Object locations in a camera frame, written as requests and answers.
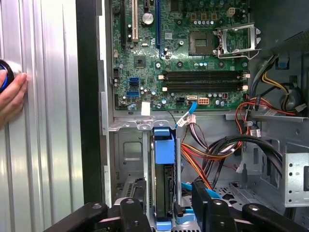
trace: blue pcie slot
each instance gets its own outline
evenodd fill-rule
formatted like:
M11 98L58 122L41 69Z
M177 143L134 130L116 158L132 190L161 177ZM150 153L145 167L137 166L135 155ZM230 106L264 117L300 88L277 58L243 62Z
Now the blue pcie slot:
M127 97L138 97L139 96L139 92L138 91L129 91L126 93Z
M138 77L131 77L129 78L129 82L139 82L140 79Z
M161 46L161 2L160 0L155 1L155 21L156 21L155 42L156 42L156 47L160 51L160 46Z

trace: screw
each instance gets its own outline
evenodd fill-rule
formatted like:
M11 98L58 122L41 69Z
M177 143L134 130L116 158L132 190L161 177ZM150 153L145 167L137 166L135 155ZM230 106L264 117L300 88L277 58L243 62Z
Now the screw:
M129 199L129 200L127 200L127 202L126 202L127 204L133 204L134 203L134 201L132 201L131 199Z
M259 210L259 208L258 207L256 207L255 205L249 205L249 208L251 209L251 210L253 210L253 211L258 211Z
M221 205L222 204L222 201L219 201L219 200L214 200L213 201L216 205Z
M97 204L95 204L92 208L93 208L93 209L100 209L101 207L102 207L102 206L101 206L100 204L97 203Z

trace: capacitor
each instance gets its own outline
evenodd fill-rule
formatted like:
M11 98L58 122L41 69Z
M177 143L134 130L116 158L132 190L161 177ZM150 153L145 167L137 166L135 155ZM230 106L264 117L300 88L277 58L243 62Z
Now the capacitor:
M154 22L153 14L152 13L143 14L142 22L146 25L151 25Z
M219 2L219 7L223 7L224 6L224 1L223 0L220 0Z
M127 30L128 30L129 32L132 31L132 25L131 25L131 24L128 24L128 25L127 25Z

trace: gray metal panel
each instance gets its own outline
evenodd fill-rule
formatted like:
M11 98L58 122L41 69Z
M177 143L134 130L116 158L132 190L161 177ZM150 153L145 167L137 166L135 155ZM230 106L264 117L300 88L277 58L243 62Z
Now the gray metal panel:
M41 232L84 204L75 1L1 1L1 57L28 73L0 130L0 231Z

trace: blue sata port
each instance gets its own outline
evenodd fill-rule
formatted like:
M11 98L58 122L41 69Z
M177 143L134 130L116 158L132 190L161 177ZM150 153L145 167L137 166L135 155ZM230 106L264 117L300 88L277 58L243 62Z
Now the blue sata port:
M129 91L129 92L127 92L126 93L126 95L128 96L128 97L138 97L139 96L139 92L138 91Z
M138 77L131 77L129 78L129 82L139 82L140 79Z

